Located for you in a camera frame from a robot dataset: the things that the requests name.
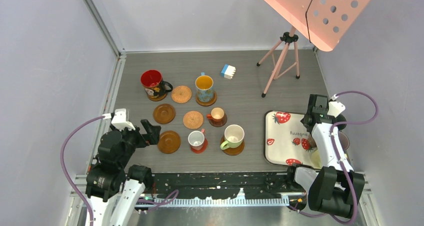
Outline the small white cup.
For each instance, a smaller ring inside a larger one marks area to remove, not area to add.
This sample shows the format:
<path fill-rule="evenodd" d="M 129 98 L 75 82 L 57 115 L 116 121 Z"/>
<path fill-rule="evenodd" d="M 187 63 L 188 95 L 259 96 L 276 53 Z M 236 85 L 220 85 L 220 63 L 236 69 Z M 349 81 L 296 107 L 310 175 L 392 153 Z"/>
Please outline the small white cup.
<path fill-rule="evenodd" d="M 192 131 L 188 135 L 187 140 L 190 145 L 190 149 L 195 153 L 199 153 L 205 146 L 205 129 L 203 128 L 201 130 Z"/>

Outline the black small cup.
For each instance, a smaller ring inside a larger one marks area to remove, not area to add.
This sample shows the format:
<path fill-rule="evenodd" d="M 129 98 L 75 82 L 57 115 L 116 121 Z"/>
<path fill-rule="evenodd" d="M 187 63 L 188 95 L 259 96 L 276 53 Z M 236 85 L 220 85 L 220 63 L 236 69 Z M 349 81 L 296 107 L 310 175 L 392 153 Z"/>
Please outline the black small cup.
<path fill-rule="evenodd" d="M 307 141 L 309 143 L 309 148 L 314 149 L 317 147 L 317 144 L 311 135 L 308 136 Z"/>

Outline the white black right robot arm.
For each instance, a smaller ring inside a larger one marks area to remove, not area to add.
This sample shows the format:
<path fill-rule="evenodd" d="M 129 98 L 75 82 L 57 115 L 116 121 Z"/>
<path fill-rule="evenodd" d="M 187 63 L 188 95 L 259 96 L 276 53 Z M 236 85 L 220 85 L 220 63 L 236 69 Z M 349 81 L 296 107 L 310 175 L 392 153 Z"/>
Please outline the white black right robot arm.
<path fill-rule="evenodd" d="M 352 219 L 365 186 L 365 178 L 356 173 L 344 155 L 339 128 L 331 107 L 337 101 L 310 94 L 301 123 L 314 140 L 322 167 L 294 163 L 287 169 L 285 184 L 291 191 L 303 188 L 311 211 Z"/>

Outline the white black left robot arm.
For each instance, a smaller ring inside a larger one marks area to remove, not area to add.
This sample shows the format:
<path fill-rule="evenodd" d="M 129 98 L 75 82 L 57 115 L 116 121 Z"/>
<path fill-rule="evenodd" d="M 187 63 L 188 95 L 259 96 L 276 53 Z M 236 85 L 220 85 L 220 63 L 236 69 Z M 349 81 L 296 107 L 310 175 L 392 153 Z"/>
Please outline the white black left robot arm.
<path fill-rule="evenodd" d="M 144 134 L 138 126 L 122 130 L 112 126 L 102 135 L 97 162 L 86 177 L 87 226 L 127 225 L 140 195 L 153 188 L 151 168 L 134 164 L 125 171 L 136 149 L 159 143 L 161 126 L 146 119 L 140 122 Z"/>

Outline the blue butterfly plate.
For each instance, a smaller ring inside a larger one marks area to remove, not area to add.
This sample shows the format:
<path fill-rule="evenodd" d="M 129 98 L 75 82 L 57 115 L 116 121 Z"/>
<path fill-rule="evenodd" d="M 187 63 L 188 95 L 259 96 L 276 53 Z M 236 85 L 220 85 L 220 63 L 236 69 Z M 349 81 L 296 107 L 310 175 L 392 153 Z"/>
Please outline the blue butterfly plate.
<path fill-rule="evenodd" d="M 214 81 L 204 72 L 195 80 L 196 98 L 202 102 L 210 102 L 214 97 Z"/>

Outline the woven rattan coaster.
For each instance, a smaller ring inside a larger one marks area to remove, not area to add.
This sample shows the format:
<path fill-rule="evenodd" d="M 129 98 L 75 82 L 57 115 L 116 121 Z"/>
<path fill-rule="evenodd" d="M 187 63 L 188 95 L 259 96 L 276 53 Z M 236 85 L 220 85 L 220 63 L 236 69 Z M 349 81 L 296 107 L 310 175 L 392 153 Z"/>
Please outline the woven rattan coaster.
<path fill-rule="evenodd" d="M 183 125 L 191 130 L 200 128 L 204 123 L 204 117 L 199 111 L 189 111 L 183 116 Z"/>
<path fill-rule="evenodd" d="M 188 86 L 180 85 L 172 90 L 171 98 L 179 104 L 187 103 L 192 97 L 192 91 Z"/>

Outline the black floral mug red inside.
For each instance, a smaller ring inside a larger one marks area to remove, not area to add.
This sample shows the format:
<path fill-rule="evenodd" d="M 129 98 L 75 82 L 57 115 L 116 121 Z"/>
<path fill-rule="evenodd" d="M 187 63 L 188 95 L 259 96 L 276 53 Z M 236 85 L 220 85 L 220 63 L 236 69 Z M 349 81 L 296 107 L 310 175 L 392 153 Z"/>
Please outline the black floral mug red inside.
<path fill-rule="evenodd" d="M 173 91 L 174 87 L 167 81 L 164 81 L 162 74 L 155 69 L 145 71 L 140 82 L 148 96 L 161 96 Z"/>

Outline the cream green mug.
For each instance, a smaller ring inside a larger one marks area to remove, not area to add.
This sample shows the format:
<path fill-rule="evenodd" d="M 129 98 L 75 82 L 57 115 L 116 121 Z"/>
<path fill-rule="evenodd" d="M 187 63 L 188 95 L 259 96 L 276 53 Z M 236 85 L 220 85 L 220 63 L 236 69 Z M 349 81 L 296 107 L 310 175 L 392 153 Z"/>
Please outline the cream green mug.
<path fill-rule="evenodd" d="M 231 124 L 224 131 L 224 141 L 220 144 L 220 149 L 235 149 L 242 144 L 244 137 L 244 129 L 240 125 Z"/>

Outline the red apple paper coaster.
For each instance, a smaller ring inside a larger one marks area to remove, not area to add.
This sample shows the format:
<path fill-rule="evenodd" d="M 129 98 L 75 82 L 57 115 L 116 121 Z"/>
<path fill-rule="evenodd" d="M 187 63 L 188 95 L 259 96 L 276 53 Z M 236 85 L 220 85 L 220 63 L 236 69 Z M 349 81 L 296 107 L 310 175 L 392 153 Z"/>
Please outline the red apple paper coaster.
<path fill-rule="evenodd" d="M 208 147 L 208 140 L 207 139 L 205 139 L 204 140 L 204 142 L 203 142 L 203 144 L 202 145 L 200 145 L 200 146 L 190 146 L 190 150 L 193 152 L 193 153 L 195 153 L 195 154 L 201 154 L 201 153 L 203 153 L 206 149 L 207 149 L 207 147 Z"/>

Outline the small orange cup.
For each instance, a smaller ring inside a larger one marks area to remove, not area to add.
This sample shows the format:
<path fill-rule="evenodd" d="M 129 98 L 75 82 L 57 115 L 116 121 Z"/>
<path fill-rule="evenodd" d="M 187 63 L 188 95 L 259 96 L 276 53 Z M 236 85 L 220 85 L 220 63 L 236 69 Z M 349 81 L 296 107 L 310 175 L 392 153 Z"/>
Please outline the small orange cup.
<path fill-rule="evenodd" d="M 220 107 L 215 107 L 209 114 L 206 115 L 207 119 L 213 118 L 214 121 L 219 121 L 225 114 L 225 111 Z"/>

